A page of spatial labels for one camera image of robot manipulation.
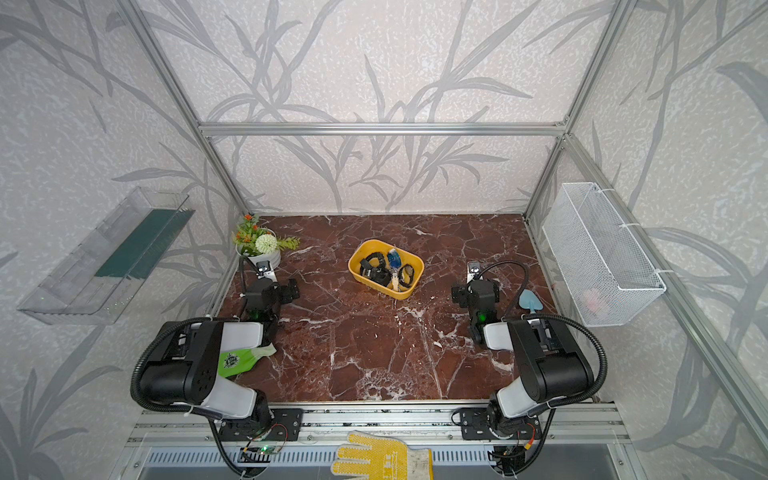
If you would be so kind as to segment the blue transparent watch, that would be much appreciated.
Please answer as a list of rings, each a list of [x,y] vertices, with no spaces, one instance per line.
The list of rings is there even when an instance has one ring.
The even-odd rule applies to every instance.
[[[387,252],[387,261],[390,269],[395,273],[402,267],[402,259],[396,248],[392,248]]]

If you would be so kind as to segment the black sport watch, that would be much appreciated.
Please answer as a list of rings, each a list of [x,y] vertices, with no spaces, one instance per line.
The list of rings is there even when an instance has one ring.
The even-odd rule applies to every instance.
[[[371,270],[370,279],[385,288],[389,288],[391,284],[392,273],[388,268],[376,267]]]

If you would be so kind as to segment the black chunky digital watch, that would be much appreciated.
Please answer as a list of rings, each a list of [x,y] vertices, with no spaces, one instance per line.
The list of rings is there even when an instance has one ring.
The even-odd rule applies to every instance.
[[[365,259],[363,259],[361,261],[360,268],[359,268],[359,274],[361,276],[371,280],[370,279],[371,270],[376,268],[376,267],[388,268],[387,267],[387,259],[380,252],[371,253]]]

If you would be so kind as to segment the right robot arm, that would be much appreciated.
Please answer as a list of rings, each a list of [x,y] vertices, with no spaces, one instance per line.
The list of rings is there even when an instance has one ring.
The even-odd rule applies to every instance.
[[[557,400],[578,396],[594,383],[594,376],[569,326],[545,319],[543,305],[528,289],[512,304],[525,311],[517,319],[502,318],[496,304],[499,284],[474,279],[451,289],[452,301],[469,314],[473,341],[493,351],[514,354],[518,377],[494,393],[489,402],[489,423],[499,431],[503,422],[533,417],[536,409],[550,409]]]

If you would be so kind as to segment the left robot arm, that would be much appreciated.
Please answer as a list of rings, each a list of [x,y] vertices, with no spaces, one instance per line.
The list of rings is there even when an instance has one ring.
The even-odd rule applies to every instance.
[[[130,394],[146,410],[189,412],[212,420],[270,424],[265,394],[230,379],[270,347],[281,307],[300,297],[298,283],[266,276],[244,293],[244,319],[198,317],[167,322],[140,355]]]

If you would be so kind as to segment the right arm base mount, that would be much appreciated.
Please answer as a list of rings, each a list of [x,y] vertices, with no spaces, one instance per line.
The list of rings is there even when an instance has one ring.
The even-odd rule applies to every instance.
[[[535,441],[542,429],[537,417],[504,417],[499,411],[487,407],[464,407],[454,410],[451,422],[461,430],[463,440]]]

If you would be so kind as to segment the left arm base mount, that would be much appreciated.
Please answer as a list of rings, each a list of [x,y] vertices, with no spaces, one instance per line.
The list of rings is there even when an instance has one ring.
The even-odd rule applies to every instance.
[[[247,418],[227,420],[218,428],[222,441],[276,441],[298,440],[304,410],[301,408],[276,408],[265,414],[263,419]]]

